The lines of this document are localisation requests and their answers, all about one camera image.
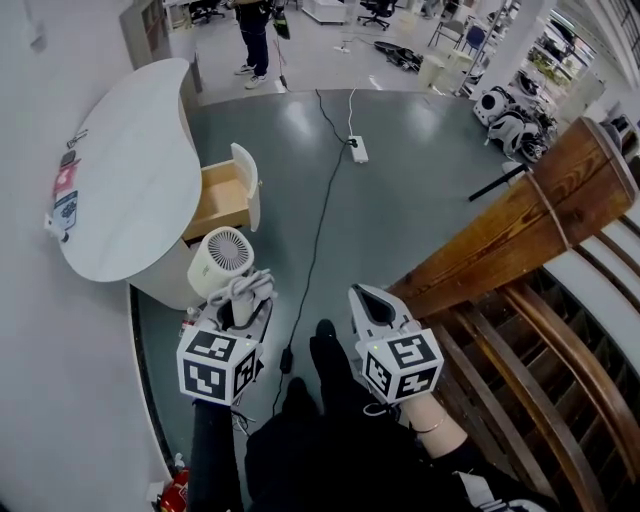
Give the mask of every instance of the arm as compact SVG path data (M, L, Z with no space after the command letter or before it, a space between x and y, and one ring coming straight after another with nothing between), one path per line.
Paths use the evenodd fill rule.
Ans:
M401 408L416 432L433 429L418 434L427 453L433 459L453 452L467 439L467 433L447 414L431 393L411 398L403 402Z
M194 409L188 510L241 512L231 409L202 400L194 402Z
M432 429L418 433L418 437L434 459L435 467L446 474L460 471L484 477L496 499L527 499L541 505L546 511L559 511L551 498L533 492L522 482L513 480L487 462L467 433L431 393L409 399L402 403L401 408L416 432ZM457 487L460 493L465 493L459 481Z

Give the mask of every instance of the black sleeve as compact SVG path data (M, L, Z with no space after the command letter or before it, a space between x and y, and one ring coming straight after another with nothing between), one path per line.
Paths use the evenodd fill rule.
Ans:
M187 492L189 512L242 512L231 409L194 402L195 424Z
M547 512L560 512L560 507L553 499L532 491L522 482L514 480L489 464L469 438L451 453L433 459L432 464L435 469L444 474L460 471L461 473L484 477L495 499L501 499L504 502L525 499L540 505ZM459 492L464 494L465 489L462 482L458 477L454 478L454 485L456 487L459 486Z

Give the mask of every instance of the fiducial marker cube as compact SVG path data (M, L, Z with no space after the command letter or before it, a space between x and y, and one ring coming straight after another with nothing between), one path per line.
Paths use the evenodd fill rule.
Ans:
M262 347L209 327L189 326L178 345L180 392L231 405L255 379Z
M387 403L433 391L444 358L431 329L361 343L362 374Z

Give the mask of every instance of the white sneaker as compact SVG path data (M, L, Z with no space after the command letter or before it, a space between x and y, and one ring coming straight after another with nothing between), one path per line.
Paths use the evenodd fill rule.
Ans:
M247 66L246 64L243 64L242 67L240 69L236 69L233 74L234 75L251 75L253 74L253 69L255 68L255 66Z
M251 79L244 84L245 89L255 89L256 87L260 87L262 84L266 83L267 76L257 76L253 75Z

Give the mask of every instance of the white floor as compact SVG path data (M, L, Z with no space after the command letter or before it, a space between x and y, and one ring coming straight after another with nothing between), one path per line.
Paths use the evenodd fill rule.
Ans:
M348 9L351 23L339 26L316 23L302 9L296 11L293 2L286 7L291 39L280 39L280 50L282 74L291 91L350 89L356 84L360 89L421 91L416 73L402 71L388 63L386 57L371 43L387 41L411 48L419 54L440 53L453 46L451 41L441 37L438 49L427 50L427 43L437 26L436 20L412 17L415 25L410 29L405 22L408 12L397 9L387 20L391 27L383 31L377 25L363 27L356 22L358 15L370 14L364 7L351 4ZM200 104L284 92L278 80L281 73L277 38L271 23L267 27L268 81L260 88L248 91L244 88L248 77L233 74L244 63L246 48L233 11L223 12L227 13L226 18L215 19L195 29L198 31L197 49L203 81ZM343 46L343 43L350 53L334 49L335 46Z

